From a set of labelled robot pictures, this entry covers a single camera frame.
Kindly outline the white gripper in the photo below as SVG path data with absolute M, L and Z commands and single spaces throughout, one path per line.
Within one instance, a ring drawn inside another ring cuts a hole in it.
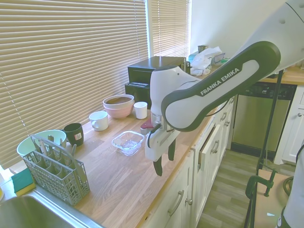
M 174 160 L 176 138 L 179 131 L 171 132 L 158 129 L 154 133 L 149 132 L 145 142 L 145 157 L 153 162 L 155 172 L 162 176 L 162 154 L 167 153 L 170 161 Z

